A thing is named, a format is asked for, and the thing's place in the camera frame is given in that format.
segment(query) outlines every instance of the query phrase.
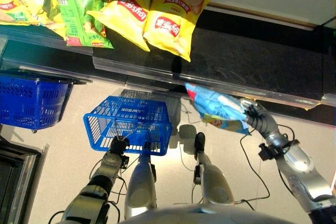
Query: white floor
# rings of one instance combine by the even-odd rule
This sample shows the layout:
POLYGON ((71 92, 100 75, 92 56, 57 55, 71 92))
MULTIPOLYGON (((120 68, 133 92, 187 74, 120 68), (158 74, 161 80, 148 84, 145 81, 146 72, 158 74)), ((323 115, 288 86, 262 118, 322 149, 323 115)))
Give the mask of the white floor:
MULTIPOLYGON (((93 165, 102 157, 103 152, 93 151, 82 117, 90 112, 108 95, 118 95, 125 87, 115 84, 98 82, 75 86, 68 101, 62 120, 53 127, 40 130, 33 134, 30 130, 4 126, 1 132, 6 139, 22 145, 44 151, 44 165, 38 180, 35 198, 32 199, 32 210, 29 223, 47 223, 54 212, 64 210, 67 205, 87 184, 93 165)), ((187 100, 182 99, 190 114, 191 122, 199 120, 197 112, 187 100)), ((288 125, 295 131, 296 138, 313 158, 316 168, 331 183, 336 163, 335 129, 330 126, 276 116, 278 123, 288 125)), ((189 124, 187 114, 181 112, 182 124, 189 124)), ((263 196, 266 191, 258 178, 250 170, 245 156, 240 148, 241 134, 219 130, 203 122, 195 123, 197 131, 206 135, 205 152, 212 163, 225 174, 236 200, 263 196)), ((259 133, 246 137, 243 144, 251 164, 265 180, 271 196, 268 199, 252 201, 257 211, 280 217, 294 223, 310 223, 308 215, 300 208, 297 201, 287 192, 282 184, 275 161, 262 162, 258 156, 258 145, 262 142, 259 133)), ((130 162, 137 156, 130 154, 130 162)), ((182 153, 184 163, 190 169, 195 166, 193 155, 182 153)), ((162 157, 153 156, 158 180, 156 196, 158 207, 171 204, 191 202, 193 172, 187 170, 181 163, 180 149, 169 149, 162 157)), ((132 167, 123 177, 130 178, 132 167)), ((117 182, 114 191, 119 191, 121 183, 117 182)), ((195 188, 194 201, 200 200, 200 188, 195 188)), ((121 196, 119 208, 123 216, 123 200, 121 196)), ((248 208, 245 204, 237 207, 248 208)), ((55 217, 53 223, 60 220, 55 217)), ((110 209, 108 223, 116 223, 117 214, 110 209)))

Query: shelf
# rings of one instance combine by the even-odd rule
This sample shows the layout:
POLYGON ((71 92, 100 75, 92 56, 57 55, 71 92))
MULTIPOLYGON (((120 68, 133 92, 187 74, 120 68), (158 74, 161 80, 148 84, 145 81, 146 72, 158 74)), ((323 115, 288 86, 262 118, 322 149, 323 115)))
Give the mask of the shelf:
POLYGON ((304 109, 324 101, 328 50, 322 46, 323 31, 205 10, 193 33, 191 63, 154 47, 145 52, 115 32, 107 33, 115 50, 93 49, 97 69, 173 84, 192 82, 304 109))
POLYGON ((0 35, 8 40, 26 42, 33 45, 57 48, 92 56, 91 47, 67 47, 66 42, 53 31, 43 26, 0 25, 0 35))

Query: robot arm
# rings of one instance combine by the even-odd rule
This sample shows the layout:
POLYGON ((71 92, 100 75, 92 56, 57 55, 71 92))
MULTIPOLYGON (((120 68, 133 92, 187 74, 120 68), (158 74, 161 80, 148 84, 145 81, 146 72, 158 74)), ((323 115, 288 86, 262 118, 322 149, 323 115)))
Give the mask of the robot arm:
POLYGON ((109 211, 108 198, 120 168, 126 168, 129 158, 123 156, 127 140, 115 137, 90 182, 65 210, 58 224, 105 224, 109 211))
POLYGON ((246 110, 247 123, 259 131, 268 145, 260 145, 262 160, 276 160, 294 197, 313 223, 336 223, 336 198, 311 158, 300 148, 299 142, 285 138, 263 106, 247 99, 241 99, 241 103, 246 110))

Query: blue plastic basket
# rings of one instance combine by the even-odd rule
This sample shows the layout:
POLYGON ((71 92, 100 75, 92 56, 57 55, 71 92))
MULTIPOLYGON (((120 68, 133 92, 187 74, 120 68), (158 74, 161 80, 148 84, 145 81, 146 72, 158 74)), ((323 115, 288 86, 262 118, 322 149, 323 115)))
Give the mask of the blue plastic basket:
POLYGON ((0 74, 0 123, 40 130, 58 122, 68 83, 0 74))
POLYGON ((172 124, 164 102, 110 96, 83 119, 94 150, 107 151, 118 135, 130 141, 125 152, 167 152, 172 124))

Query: red logo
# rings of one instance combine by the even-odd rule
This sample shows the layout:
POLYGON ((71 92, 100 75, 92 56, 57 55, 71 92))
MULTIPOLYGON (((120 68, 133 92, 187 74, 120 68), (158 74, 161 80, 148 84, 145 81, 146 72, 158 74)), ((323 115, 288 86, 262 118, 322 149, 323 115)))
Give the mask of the red logo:
POLYGON ((122 5, 129 10, 139 21, 144 21, 147 17, 147 12, 135 0, 118 0, 118 5, 122 5))
POLYGON ((180 26, 166 17, 160 17, 155 22, 155 28, 162 28, 168 30, 174 37, 180 32, 180 26))
POLYGON ((190 11, 190 7, 183 0, 164 0, 164 3, 174 3, 182 7, 186 13, 190 11))
POLYGON ((10 2, 10 3, 8 3, 8 4, 1 4, 0 5, 0 9, 1 10, 11 10, 11 9, 13 9, 15 7, 16 7, 16 5, 13 4, 13 1, 10 2))
POLYGON ((220 121, 220 120, 216 120, 216 121, 211 122, 211 124, 212 124, 213 126, 218 127, 218 126, 220 126, 220 125, 222 124, 222 121, 220 121))

